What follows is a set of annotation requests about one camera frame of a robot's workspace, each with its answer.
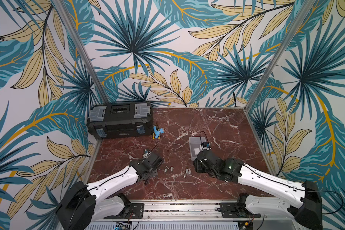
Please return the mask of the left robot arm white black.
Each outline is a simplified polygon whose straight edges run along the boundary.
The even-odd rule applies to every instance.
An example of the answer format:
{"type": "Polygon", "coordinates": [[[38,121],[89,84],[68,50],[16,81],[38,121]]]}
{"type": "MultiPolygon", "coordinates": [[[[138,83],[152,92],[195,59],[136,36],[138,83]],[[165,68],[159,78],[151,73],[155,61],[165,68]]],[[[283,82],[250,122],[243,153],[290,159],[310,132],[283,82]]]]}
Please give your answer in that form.
{"type": "Polygon", "coordinates": [[[149,152],[107,178],[88,184],[76,182],[65,193],[55,211],[62,228],[84,230],[93,221],[120,215],[130,202],[117,192],[137,182],[147,181],[162,163],[162,157],[149,152]]]}

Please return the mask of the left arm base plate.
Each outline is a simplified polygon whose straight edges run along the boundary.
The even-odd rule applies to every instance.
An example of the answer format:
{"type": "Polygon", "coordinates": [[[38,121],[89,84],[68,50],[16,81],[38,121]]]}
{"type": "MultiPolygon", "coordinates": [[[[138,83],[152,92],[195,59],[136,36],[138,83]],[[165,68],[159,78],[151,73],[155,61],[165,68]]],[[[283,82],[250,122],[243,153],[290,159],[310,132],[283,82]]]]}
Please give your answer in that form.
{"type": "Polygon", "coordinates": [[[120,214],[106,216],[104,219],[141,219],[144,213],[144,203],[131,203],[126,205],[120,214]]]}

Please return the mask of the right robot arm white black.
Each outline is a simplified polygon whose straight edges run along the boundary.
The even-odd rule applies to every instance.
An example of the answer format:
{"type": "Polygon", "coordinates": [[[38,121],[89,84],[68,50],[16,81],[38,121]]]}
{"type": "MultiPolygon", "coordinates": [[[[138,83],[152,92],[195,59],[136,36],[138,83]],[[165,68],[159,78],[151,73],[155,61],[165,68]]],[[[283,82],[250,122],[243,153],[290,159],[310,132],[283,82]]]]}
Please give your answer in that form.
{"type": "Polygon", "coordinates": [[[197,173],[207,173],[225,183],[254,187],[275,196],[278,202],[261,202],[249,195],[245,209],[251,214],[275,214],[293,218],[310,230],[323,229],[322,197],[318,186],[284,180],[262,172],[236,158],[222,160],[212,149],[204,149],[193,158],[197,173]]]}

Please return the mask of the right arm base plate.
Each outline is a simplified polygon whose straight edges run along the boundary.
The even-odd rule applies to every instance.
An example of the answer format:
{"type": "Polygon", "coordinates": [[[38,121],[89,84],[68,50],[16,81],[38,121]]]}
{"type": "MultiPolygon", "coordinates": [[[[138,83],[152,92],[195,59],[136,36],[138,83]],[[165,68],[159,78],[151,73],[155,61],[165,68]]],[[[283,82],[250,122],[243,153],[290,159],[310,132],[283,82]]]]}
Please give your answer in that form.
{"type": "Polygon", "coordinates": [[[221,213],[224,219],[247,218],[251,220],[261,217],[261,214],[253,214],[248,211],[243,204],[236,203],[219,203],[219,208],[217,208],[217,211],[221,213]]]}

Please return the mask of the grey plastic storage box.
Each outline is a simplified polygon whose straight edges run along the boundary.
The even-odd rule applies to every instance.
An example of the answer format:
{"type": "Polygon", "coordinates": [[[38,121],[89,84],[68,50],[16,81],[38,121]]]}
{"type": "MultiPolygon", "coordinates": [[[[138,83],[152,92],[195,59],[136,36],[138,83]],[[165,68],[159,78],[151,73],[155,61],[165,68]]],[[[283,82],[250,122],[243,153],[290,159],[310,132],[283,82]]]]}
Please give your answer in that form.
{"type": "Polygon", "coordinates": [[[206,141],[206,138],[202,136],[189,138],[191,161],[197,158],[198,154],[202,151],[202,143],[206,141]]]}

